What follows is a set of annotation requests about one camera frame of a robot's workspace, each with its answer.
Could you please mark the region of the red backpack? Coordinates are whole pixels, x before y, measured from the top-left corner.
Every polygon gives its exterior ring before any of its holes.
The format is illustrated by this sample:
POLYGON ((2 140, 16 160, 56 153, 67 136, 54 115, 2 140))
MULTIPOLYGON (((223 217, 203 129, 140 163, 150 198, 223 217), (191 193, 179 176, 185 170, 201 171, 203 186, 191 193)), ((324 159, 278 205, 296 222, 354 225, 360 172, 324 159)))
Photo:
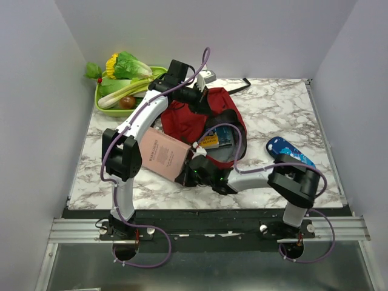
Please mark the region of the red backpack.
POLYGON ((161 114, 162 128, 165 134, 192 145, 200 143, 205 136, 215 133, 220 126, 234 129, 235 143, 233 146, 206 149, 207 158, 219 168, 232 167, 234 161, 242 159, 247 150, 247 130, 243 118, 238 111, 231 95, 250 87, 250 82, 243 79, 245 86, 231 91, 224 88, 209 90, 208 102, 213 115, 200 115, 190 111, 187 104, 173 101, 168 109, 161 114))

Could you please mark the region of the orange treehouse book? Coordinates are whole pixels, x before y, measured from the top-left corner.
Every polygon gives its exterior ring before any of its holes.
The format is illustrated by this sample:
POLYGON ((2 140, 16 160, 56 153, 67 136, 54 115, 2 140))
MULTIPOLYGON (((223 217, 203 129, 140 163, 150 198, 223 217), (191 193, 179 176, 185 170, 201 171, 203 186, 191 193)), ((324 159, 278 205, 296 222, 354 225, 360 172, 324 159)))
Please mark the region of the orange treehouse book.
POLYGON ((219 147, 219 138, 216 133, 207 135, 199 143, 199 145, 204 149, 217 149, 219 147))

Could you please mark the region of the teal blue book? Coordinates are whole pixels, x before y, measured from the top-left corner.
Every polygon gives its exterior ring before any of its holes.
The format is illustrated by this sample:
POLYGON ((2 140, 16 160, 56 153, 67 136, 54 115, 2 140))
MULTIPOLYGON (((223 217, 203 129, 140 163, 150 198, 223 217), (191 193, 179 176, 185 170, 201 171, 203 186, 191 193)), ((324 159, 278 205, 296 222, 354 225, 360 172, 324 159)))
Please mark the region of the teal blue book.
POLYGON ((215 129, 218 147, 228 147, 235 143, 234 129, 230 126, 220 126, 215 129))

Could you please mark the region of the pink book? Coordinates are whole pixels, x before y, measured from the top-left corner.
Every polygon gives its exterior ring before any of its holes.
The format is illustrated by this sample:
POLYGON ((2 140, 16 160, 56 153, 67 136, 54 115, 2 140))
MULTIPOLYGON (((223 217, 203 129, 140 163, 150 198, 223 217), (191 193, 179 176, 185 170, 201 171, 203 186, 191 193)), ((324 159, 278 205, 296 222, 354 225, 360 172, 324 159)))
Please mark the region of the pink book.
POLYGON ((182 172, 190 146, 154 128, 149 128, 139 145, 142 166, 174 181, 182 172))

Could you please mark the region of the blue dinosaur pencil case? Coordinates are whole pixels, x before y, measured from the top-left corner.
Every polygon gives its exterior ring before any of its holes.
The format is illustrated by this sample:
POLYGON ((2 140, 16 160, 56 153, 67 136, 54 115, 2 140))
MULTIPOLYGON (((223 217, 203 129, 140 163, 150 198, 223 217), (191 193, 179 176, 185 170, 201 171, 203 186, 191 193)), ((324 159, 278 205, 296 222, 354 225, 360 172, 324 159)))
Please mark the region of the blue dinosaur pencil case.
POLYGON ((276 158, 279 154, 287 154, 309 166, 315 167, 315 164, 306 155, 304 155, 294 145, 280 136, 271 138, 266 144, 266 150, 267 153, 273 158, 276 158))

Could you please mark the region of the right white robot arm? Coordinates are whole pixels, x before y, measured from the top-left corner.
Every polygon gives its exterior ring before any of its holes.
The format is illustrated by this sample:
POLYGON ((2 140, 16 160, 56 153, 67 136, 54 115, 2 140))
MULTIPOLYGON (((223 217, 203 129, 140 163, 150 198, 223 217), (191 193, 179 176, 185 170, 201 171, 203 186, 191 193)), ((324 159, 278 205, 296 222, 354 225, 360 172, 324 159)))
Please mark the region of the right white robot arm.
POLYGON ((313 207, 319 181, 323 179, 319 170, 286 154, 279 154, 269 166, 250 170, 221 169, 198 155, 189 161, 186 169, 185 186, 207 186, 220 195, 248 189, 274 189, 287 200, 279 231, 288 238, 301 230, 303 218, 313 207))

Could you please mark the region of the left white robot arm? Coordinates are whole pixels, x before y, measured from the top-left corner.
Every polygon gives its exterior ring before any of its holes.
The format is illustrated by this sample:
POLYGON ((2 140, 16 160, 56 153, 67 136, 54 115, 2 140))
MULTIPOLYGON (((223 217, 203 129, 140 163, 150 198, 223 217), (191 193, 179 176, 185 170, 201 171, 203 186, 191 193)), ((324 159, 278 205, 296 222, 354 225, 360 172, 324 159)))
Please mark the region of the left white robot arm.
POLYGON ((100 179, 112 183, 113 206, 110 217, 115 222, 114 233, 121 239, 129 239, 136 224, 133 205, 133 183, 142 166, 139 144, 152 122, 162 114, 172 101, 189 105, 195 112, 210 111, 205 87, 193 89, 189 84, 204 70, 208 57, 194 74, 186 78, 189 66, 172 60, 167 73, 148 86, 145 97, 135 111, 115 130, 106 129, 102 134, 102 164, 100 179))

